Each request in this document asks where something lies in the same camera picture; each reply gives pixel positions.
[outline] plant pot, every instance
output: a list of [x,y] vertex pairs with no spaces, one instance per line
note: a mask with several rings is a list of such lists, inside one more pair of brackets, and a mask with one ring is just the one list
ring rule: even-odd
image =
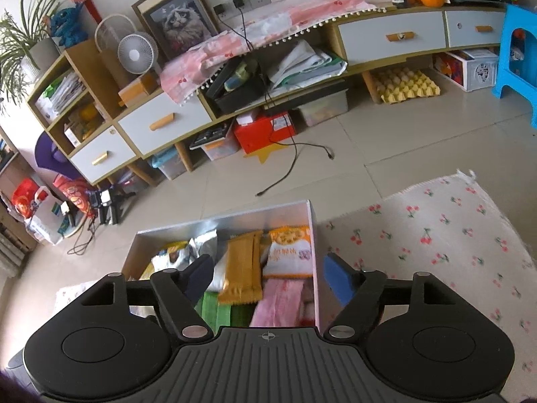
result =
[[60,57],[60,52],[52,38],[46,38],[30,48],[30,55],[39,68],[36,68],[32,64],[32,61],[28,56],[22,58],[20,65],[24,73],[30,79],[30,82],[35,83],[43,76],[43,74],[45,74],[47,69],[52,66],[56,59]]

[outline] red box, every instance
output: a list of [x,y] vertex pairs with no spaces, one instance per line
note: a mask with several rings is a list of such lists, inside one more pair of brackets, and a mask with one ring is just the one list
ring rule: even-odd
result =
[[258,117],[247,126],[237,124],[233,132],[246,154],[296,135],[291,117],[287,112],[273,117]]

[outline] white box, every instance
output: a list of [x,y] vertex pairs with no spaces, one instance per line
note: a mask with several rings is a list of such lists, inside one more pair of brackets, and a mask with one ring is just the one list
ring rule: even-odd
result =
[[235,118],[235,120],[237,121],[237,124],[239,126],[247,126],[248,124],[251,124],[256,120],[258,113],[259,113],[259,109],[254,109],[249,112],[244,112],[238,115],[238,117]]
[[80,124],[78,123],[75,123],[75,124],[71,124],[69,127],[67,127],[63,133],[64,135],[66,136],[66,138],[71,142],[72,146],[74,147],[78,147],[80,144],[82,144],[82,130],[81,129],[77,129],[76,127],[77,126],[81,126]]
[[433,68],[466,92],[496,85],[499,57],[487,49],[434,53]]
[[162,247],[178,240],[189,240],[209,230],[217,229],[218,236],[229,238],[253,230],[271,230],[282,226],[309,226],[311,235],[311,255],[313,258],[313,290],[315,302],[315,324],[321,328],[319,310],[318,273],[322,274],[322,258],[315,253],[315,215],[310,201],[300,201],[286,205],[273,206],[265,209],[240,212],[232,215],[207,218],[139,231],[131,244],[121,272],[126,279],[138,280],[147,265]]

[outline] metal screw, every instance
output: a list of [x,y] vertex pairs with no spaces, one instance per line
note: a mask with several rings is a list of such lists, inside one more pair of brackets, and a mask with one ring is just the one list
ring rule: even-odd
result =
[[352,327],[348,325],[335,325],[329,331],[330,335],[340,340],[346,340],[354,336],[355,332]]
[[208,333],[209,331],[202,325],[189,325],[183,329],[183,336],[191,339],[203,338]]

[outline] cherry print rug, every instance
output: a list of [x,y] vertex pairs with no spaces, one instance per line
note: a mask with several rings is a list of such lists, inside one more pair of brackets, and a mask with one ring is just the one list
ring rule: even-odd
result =
[[[502,391],[513,403],[537,397],[537,271],[495,203],[460,171],[323,222],[317,255],[333,251],[357,269],[412,279],[429,271],[509,336],[515,365]],[[341,307],[318,268],[321,330]],[[390,312],[404,312],[404,307]]]

